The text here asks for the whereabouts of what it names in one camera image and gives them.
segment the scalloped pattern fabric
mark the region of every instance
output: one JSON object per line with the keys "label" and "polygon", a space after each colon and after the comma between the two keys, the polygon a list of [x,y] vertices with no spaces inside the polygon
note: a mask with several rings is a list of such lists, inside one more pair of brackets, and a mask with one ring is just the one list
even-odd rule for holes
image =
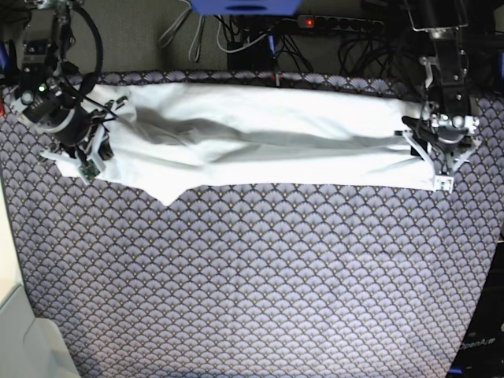
{"label": "scalloped pattern fabric", "polygon": [[[269,73],[110,74],[111,85],[270,85]],[[382,80],[290,74],[288,87],[407,98]],[[200,187],[164,207],[37,162],[50,143],[0,119],[15,244],[37,317],[88,377],[444,377],[504,220],[504,105],[447,195],[272,183]]]}

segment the blue object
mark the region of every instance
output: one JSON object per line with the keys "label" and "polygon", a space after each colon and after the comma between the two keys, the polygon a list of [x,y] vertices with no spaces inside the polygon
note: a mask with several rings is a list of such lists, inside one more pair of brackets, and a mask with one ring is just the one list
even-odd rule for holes
{"label": "blue object", "polygon": [[462,375],[462,369],[459,369],[459,368],[450,368],[450,370],[448,370],[448,374],[455,374],[455,375],[461,376]]}
{"label": "blue object", "polygon": [[301,0],[192,0],[200,14],[294,14]]}
{"label": "blue object", "polygon": [[275,57],[276,56],[275,38],[272,35],[268,35],[268,42],[269,42],[269,49],[271,50],[271,54],[273,54],[273,57]]}
{"label": "blue object", "polygon": [[0,42],[0,68],[5,71],[9,66],[9,55],[7,54],[6,45]]}

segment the white cable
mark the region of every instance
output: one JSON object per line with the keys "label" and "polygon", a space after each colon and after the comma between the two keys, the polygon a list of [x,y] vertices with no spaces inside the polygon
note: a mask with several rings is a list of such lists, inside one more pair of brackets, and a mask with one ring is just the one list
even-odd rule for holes
{"label": "white cable", "polygon": [[234,54],[234,53],[239,53],[240,51],[244,51],[244,50],[248,49],[249,47],[252,47],[256,43],[262,41],[264,38],[266,38],[268,36],[268,34],[265,33],[265,34],[261,35],[260,37],[258,37],[257,39],[255,39],[253,42],[247,43],[244,46],[240,47],[239,49],[236,49],[236,50],[226,50],[221,45],[221,31],[222,31],[222,23],[219,21],[219,28],[217,30],[217,45],[219,46],[220,50],[222,50],[222,51],[224,51],[225,53],[228,53],[228,54]]}
{"label": "white cable", "polygon": [[192,13],[192,5],[188,0],[179,0],[179,1],[183,2],[184,4],[187,4],[188,8],[185,9],[180,14],[180,16],[175,20],[172,26],[166,29],[163,35],[159,38],[159,40],[157,41],[157,46],[160,49],[167,47],[167,45],[169,45],[173,41],[173,38],[175,38],[175,34],[179,31],[183,23],[186,22],[187,18]]}
{"label": "white cable", "polygon": [[[187,55],[187,57],[191,63],[198,63],[199,58],[202,55],[202,38],[203,38],[203,29],[204,28],[205,28],[205,16],[201,15],[199,17],[198,28],[196,29],[195,37],[192,40],[191,48],[189,49],[189,54]],[[193,59],[192,50],[195,48],[195,45],[197,45],[198,47],[196,48],[196,55]]]}

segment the power strip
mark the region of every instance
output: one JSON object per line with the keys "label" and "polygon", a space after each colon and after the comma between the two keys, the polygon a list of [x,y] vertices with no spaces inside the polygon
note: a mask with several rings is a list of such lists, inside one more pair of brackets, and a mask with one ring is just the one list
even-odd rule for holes
{"label": "power strip", "polygon": [[292,24],[296,21],[301,34],[325,34],[333,32],[373,33],[380,35],[385,33],[385,23],[377,20],[363,20],[349,17],[326,17],[299,15],[297,17],[285,17],[282,19],[281,29],[293,31]]}

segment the folded white fabric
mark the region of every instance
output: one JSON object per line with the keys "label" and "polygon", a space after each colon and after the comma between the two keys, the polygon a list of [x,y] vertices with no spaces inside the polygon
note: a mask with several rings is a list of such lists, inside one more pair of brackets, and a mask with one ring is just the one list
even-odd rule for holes
{"label": "folded white fabric", "polygon": [[[114,158],[98,178],[169,205],[201,185],[319,183],[433,190],[428,163],[396,131],[420,105],[327,91],[152,84],[97,86],[101,103],[127,96],[109,122]],[[75,167],[58,163],[64,176]]]}

